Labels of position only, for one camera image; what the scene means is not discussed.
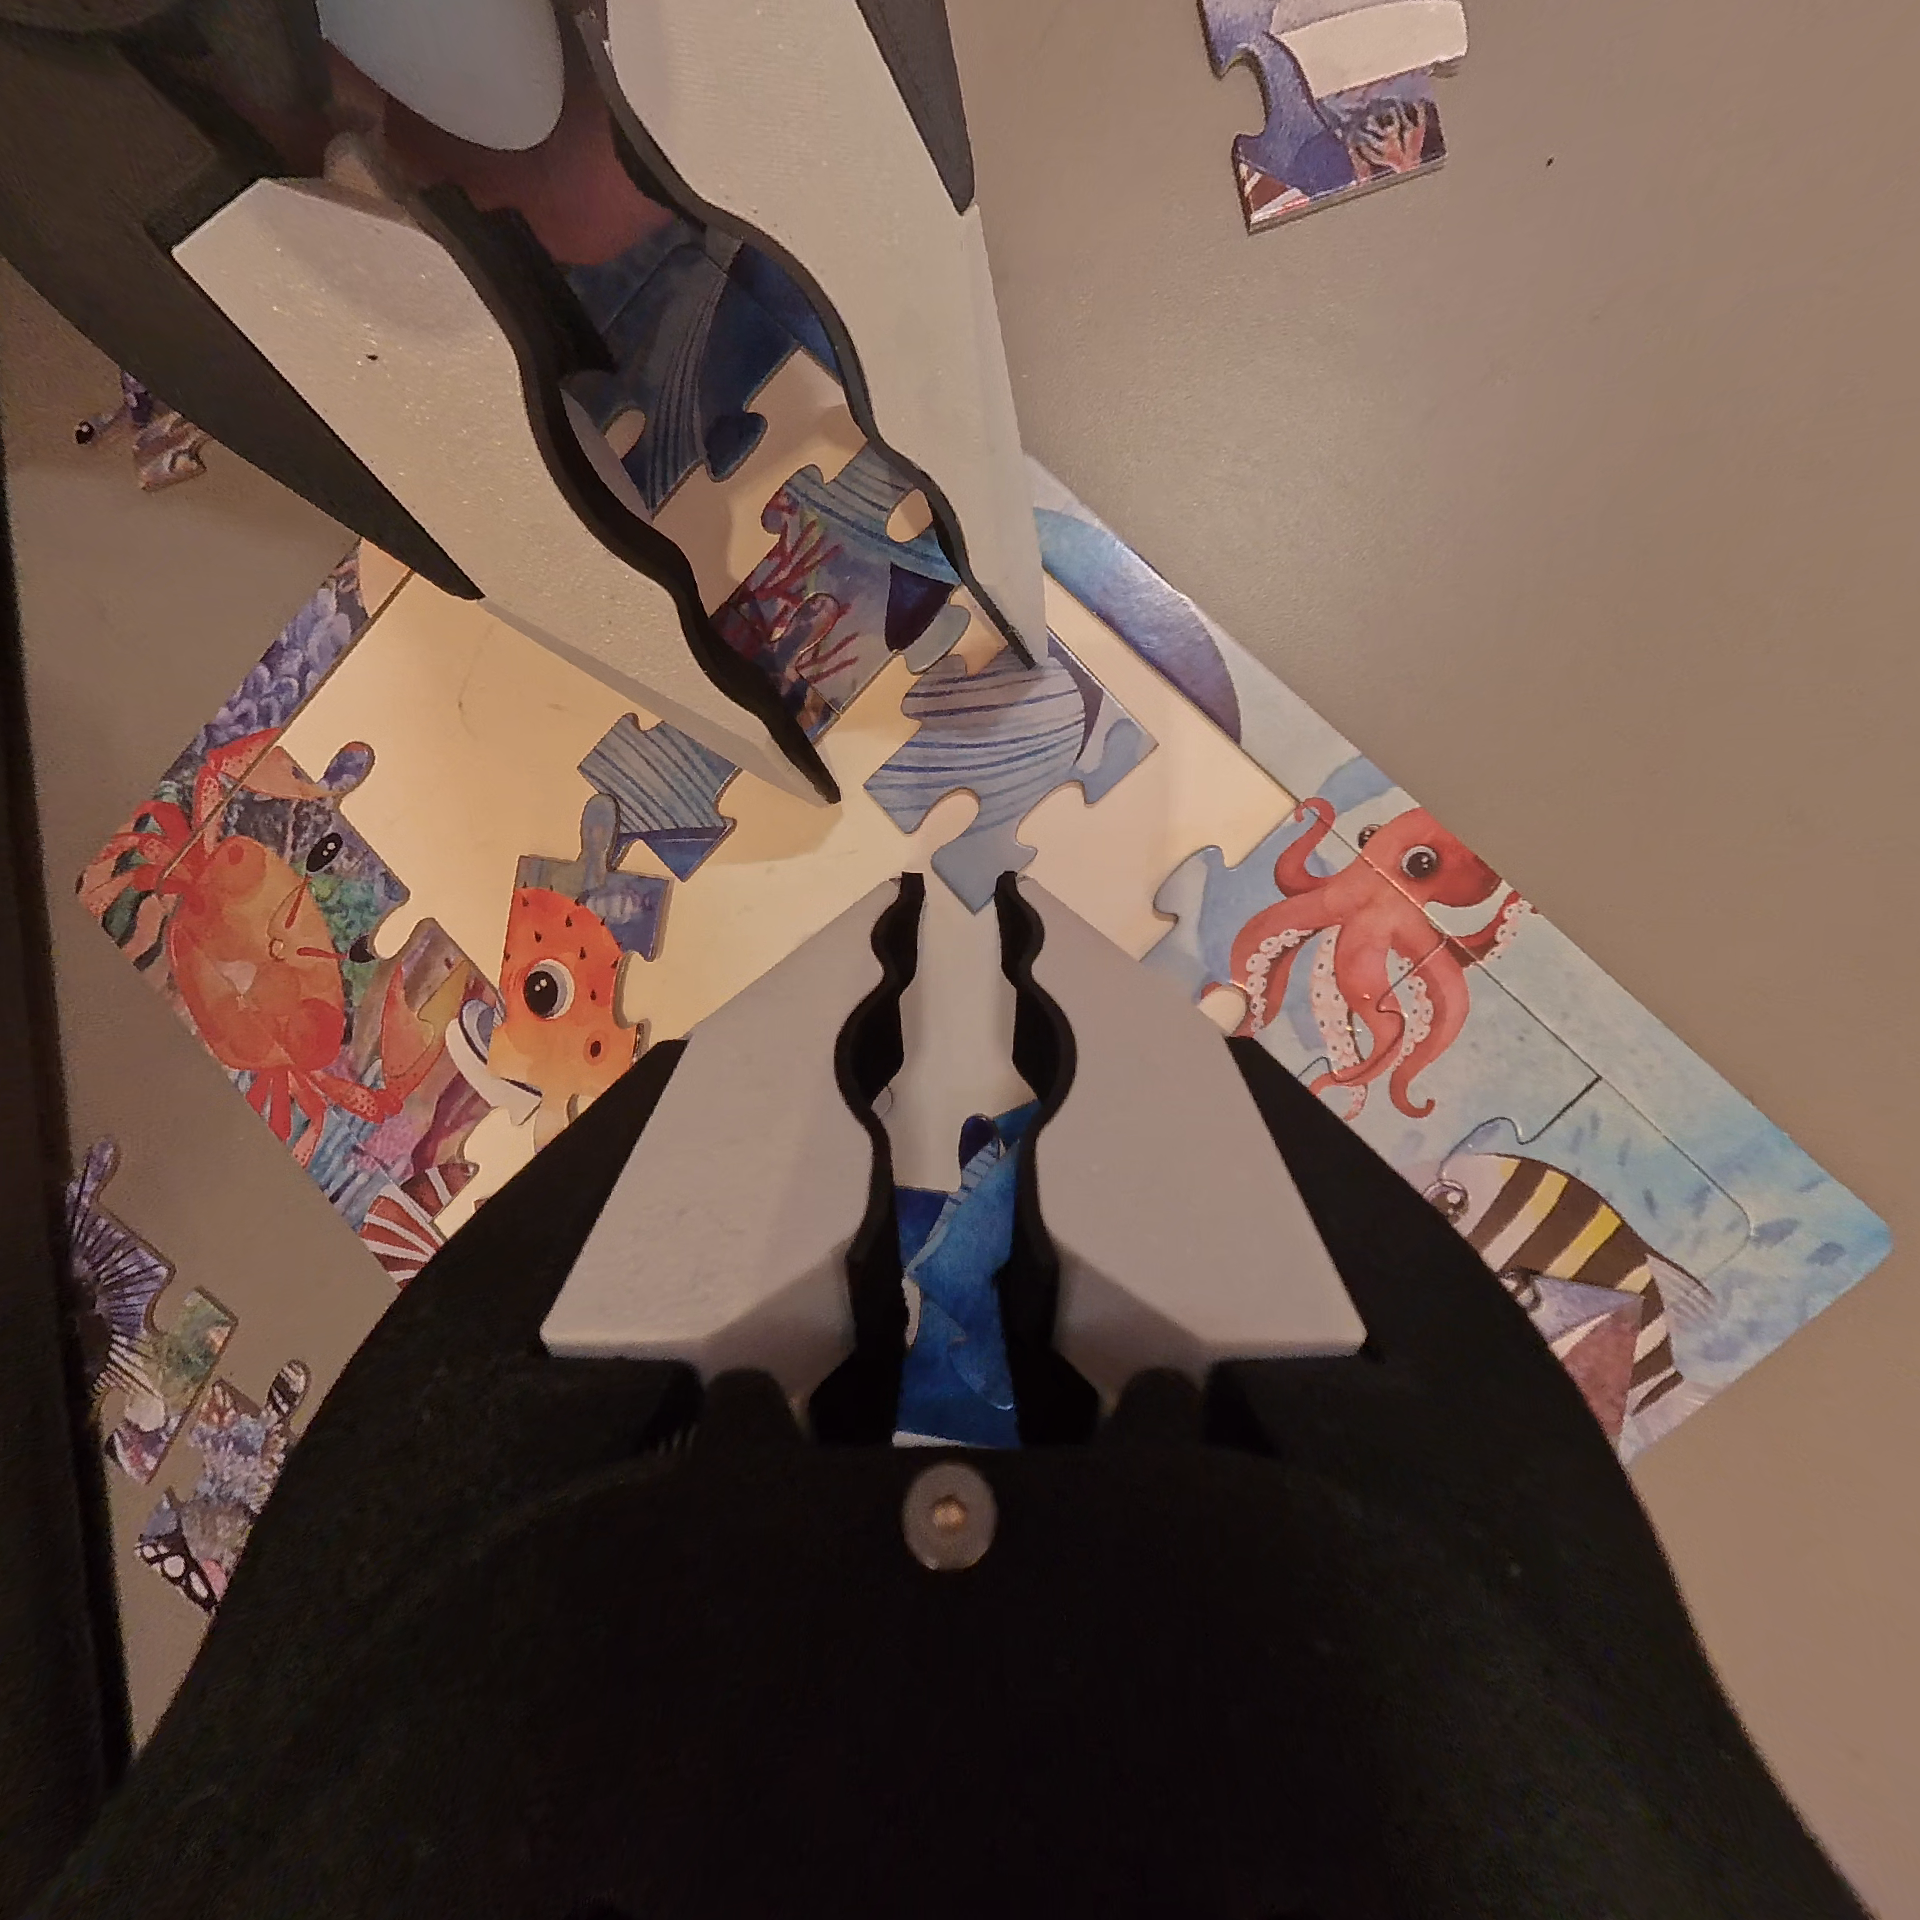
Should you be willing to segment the blue whale eye puzzle piece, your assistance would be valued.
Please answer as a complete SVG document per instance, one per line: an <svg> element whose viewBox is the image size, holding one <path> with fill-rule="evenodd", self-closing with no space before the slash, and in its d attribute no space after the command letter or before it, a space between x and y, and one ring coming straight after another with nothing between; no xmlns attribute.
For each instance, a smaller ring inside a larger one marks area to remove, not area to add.
<svg viewBox="0 0 1920 1920"><path fill-rule="evenodd" d="M972 1448L1020 1445L997 1275L1013 1253L1021 1140L1034 1102L972 1116L957 1138L957 1186L895 1189L910 1330L895 1437Z"/></svg>

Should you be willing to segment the purple seahorse loose piece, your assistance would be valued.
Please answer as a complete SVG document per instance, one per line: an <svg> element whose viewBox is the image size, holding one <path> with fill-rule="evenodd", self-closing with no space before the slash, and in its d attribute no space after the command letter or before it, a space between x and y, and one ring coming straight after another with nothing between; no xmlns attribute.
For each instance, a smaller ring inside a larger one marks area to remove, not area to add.
<svg viewBox="0 0 1920 1920"><path fill-rule="evenodd" d="M200 450L207 434L127 371L118 372L118 403L72 424L72 440L82 447L113 438L127 440L135 479L145 494L190 483L206 470Z"/></svg>

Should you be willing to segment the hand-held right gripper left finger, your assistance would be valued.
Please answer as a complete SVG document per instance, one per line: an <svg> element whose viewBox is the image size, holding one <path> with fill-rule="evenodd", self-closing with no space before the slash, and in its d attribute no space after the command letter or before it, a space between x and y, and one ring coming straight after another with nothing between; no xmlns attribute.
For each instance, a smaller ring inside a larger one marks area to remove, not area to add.
<svg viewBox="0 0 1920 1920"><path fill-rule="evenodd" d="M905 872L697 1021L543 1319L557 1357L773 1376L887 1446L905 1362L894 1151L926 883Z"/></svg>

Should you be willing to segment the black perforated pad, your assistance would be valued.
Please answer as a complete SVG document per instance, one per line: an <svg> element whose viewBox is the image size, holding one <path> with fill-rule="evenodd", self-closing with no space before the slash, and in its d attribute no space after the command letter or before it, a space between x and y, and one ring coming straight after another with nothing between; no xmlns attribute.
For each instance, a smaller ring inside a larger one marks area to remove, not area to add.
<svg viewBox="0 0 1920 1920"><path fill-rule="evenodd" d="M84 1828L124 1759L66 1324L64 1088L16 571L1 538L5 1840Z"/></svg>

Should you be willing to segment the orange pufferfish puzzle piece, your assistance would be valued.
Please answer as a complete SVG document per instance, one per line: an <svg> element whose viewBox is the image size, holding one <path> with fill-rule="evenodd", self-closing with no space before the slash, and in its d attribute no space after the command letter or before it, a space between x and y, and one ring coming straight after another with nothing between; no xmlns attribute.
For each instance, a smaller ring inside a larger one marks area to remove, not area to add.
<svg viewBox="0 0 1920 1920"><path fill-rule="evenodd" d="M644 1019L620 1013L630 963L657 955L672 880L617 869L617 805L582 805L576 858L518 860L503 939L503 1016L488 1068L532 1092L532 1146L546 1147L633 1068Z"/></svg>

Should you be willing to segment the grey blue red-striped puzzle piece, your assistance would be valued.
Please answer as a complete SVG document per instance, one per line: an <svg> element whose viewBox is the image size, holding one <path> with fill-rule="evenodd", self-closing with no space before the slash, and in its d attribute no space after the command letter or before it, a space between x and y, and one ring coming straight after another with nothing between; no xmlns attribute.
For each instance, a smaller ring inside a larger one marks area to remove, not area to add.
<svg viewBox="0 0 1920 1920"><path fill-rule="evenodd" d="M1248 234L1422 176L1447 158L1433 80L1469 50L1461 2L1199 2L1222 78L1256 75L1263 120L1231 159Z"/></svg>

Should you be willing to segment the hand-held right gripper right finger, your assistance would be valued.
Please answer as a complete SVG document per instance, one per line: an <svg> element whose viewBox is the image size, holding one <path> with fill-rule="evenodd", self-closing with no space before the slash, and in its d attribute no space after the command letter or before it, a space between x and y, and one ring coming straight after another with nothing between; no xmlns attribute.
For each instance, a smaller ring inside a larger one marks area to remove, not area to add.
<svg viewBox="0 0 1920 1920"><path fill-rule="evenodd" d="M994 1284L1020 1443L1080 1445L1146 1371L1334 1357L1364 1330L1228 1040L1061 899L1004 872L1013 1063L1038 1112Z"/></svg>

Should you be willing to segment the pile of loose puzzle pieces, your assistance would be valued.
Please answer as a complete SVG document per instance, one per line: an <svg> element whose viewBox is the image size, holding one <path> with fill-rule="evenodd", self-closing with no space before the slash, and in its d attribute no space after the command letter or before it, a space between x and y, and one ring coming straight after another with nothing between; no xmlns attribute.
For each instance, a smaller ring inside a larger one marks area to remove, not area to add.
<svg viewBox="0 0 1920 1920"><path fill-rule="evenodd" d="M295 1445L311 1371L278 1367L262 1399L216 1376L234 1315L191 1287L158 1319L175 1271L104 1204L120 1157L94 1140L64 1190L64 1246L89 1407L104 1458L154 1483L175 1446L198 1461L185 1492L160 1492L135 1534L135 1559L212 1616Z"/></svg>

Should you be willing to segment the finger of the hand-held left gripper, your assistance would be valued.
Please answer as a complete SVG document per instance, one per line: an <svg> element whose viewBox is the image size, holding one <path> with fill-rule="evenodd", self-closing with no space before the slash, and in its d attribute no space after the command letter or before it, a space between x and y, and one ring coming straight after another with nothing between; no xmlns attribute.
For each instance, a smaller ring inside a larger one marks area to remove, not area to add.
<svg viewBox="0 0 1920 1920"><path fill-rule="evenodd" d="M945 7L606 2L576 23L640 179L784 266L862 431L1038 663L1033 492Z"/></svg>
<svg viewBox="0 0 1920 1920"><path fill-rule="evenodd" d="M576 423L560 349L487 288L471 212L417 224L320 181L255 181L174 244L494 615L797 799L839 786L708 621L685 555Z"/></svg>

